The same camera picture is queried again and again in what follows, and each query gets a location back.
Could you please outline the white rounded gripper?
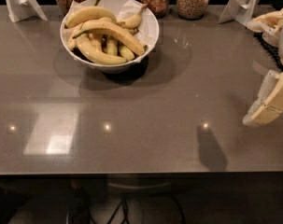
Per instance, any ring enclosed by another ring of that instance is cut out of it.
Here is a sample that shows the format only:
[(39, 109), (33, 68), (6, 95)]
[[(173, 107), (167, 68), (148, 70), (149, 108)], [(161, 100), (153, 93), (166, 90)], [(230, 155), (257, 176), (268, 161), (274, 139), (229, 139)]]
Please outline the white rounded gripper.
[(247, 28), (262, 35), (269, 45), (278, 47), (278, 39), (283, 28), (283, 8), (278, 11), (262, 14), (247, 23)]

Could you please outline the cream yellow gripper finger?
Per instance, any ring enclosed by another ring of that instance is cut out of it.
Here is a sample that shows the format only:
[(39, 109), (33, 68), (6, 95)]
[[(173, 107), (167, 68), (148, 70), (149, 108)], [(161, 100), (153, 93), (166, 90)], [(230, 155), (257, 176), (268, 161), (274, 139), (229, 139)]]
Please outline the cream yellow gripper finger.
[(264, 77), (257, 100), (243, 118), (249, 127), (266, 125), (283, 114), (283, 72), (269, 70)]

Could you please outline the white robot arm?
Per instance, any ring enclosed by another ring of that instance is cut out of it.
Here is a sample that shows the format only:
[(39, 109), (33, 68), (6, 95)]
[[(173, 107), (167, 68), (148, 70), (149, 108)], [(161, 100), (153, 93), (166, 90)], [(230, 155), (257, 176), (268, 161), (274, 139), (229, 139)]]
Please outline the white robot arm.
[[(283, 65), (283, 8), (252, 19), (247, 28), (267, 34), (278, 44), (278, 56)], [(283, 114), (283, 72), (269, 70), (264, 77), (257, 100), (243, 118), (243, 124), (258, 127), (268, 124)]]

